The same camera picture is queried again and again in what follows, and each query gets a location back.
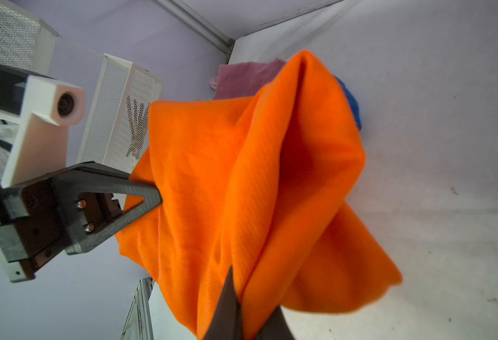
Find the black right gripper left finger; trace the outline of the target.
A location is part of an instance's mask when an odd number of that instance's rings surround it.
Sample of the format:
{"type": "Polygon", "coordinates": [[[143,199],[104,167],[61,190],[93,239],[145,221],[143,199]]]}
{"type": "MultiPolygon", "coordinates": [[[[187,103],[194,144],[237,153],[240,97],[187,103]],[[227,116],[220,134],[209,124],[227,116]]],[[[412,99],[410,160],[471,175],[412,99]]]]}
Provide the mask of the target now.
{"type": "Polygon", "coordinates": [[[238,302],[233,268],[226,275],[219,301],[204,340],[240,340],[242,334],[241,305],[238,302]]]}

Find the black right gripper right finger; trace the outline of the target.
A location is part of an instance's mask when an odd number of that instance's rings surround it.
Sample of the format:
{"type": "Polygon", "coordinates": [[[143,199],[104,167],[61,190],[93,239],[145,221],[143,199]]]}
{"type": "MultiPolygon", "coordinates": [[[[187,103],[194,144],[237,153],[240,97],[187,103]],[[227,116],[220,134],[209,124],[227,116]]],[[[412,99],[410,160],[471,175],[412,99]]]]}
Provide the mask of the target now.
{"type": "Polygon", "coordinates": [[[255,340],[294,340],[280,306],[257,333],[255,340]]]}

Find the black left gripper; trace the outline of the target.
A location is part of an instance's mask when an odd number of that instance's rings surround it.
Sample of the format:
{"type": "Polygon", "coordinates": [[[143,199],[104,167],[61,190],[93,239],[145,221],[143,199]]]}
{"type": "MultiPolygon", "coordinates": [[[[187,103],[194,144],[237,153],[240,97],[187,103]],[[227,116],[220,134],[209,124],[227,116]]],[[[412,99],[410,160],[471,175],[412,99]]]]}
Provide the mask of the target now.
{"type": "Polygon", "coordinates": [[[0,262],[10,281],[32,280],[64,249],[88,253],[162,203],[155,186],[94,162],[0,187],[0,262]]]}

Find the orange t-shirt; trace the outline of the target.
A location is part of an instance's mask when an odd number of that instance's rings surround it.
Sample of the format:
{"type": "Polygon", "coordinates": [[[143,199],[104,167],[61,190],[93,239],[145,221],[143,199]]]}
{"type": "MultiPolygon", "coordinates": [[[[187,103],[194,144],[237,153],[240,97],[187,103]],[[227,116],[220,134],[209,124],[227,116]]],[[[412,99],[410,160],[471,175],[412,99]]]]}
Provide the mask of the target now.
{"type": "Polygon", "coordinates": [[[335,77],[296,54],[250,97],[157,101],[131,180],[161,205],[117,234],[176,320],[205,338],[228,277],[244,339],[280,306],[349,313],[402,282],[347,204],[365,164],[335,77]]]}

